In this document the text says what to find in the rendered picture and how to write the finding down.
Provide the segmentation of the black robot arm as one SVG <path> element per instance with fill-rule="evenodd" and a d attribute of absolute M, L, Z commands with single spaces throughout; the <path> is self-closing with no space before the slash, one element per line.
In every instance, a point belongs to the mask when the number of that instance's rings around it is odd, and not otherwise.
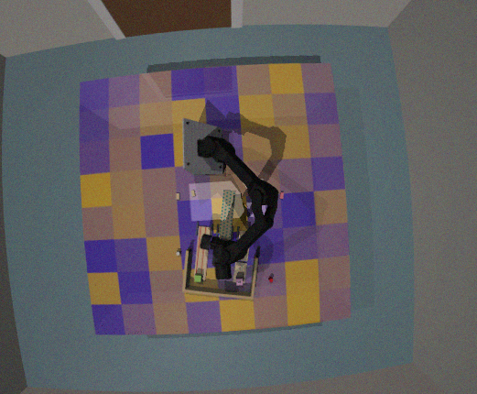
<path fill-rule="evenodd" d="M 243 259 L 249 247 L 273 226 L 279 192 L 270 183 L 260 180 L 235 154 L 233 145 L 223 138 L 206 136 L 204 140 L 198 140 L 197 154 L 226 163 L 247 187 L 252 200 L 255 223 L 236 242 L 228 246 L 224 240 L 215 241 L 212 251 L 211 264 L 214 266 L 216 279 L 230 279 L 231 264 Z M 265 215 L 262 205 L 267 205 Z"/>

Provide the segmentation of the beige strip with teal polka dots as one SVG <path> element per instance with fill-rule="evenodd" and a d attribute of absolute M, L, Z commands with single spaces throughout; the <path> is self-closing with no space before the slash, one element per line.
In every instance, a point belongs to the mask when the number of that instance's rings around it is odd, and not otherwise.
<path fill-rule="evenodd" d="M 235 192 L 223 191 L 219 238 L 231 240 Z"/>

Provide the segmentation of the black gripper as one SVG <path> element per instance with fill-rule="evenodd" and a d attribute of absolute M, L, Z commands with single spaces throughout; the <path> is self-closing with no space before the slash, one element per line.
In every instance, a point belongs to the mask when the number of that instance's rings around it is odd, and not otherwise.
<path fill-rule="evenodd" d="M 215 247 L 215 241 L 218 241 L 218 240 L 221 240 L 219 237 L 216 237 L 216 236 L 213 236 L 211 238 L 211 235 L 202 235 L 201 237 L 201 242 L 200 242 L 200 247 L 202 249 L 206 249 L 208 250 L 209 249 L 209 245 L 210 245 L 210 249 L 214 249 Z M 225 241 L 225 240 L 224 240 Z M 229 241 L 225 241 L 225 244 L 228 246 L 232 243 L 234 243 L 235 241 L 233 240 L 229 240 Z"/>

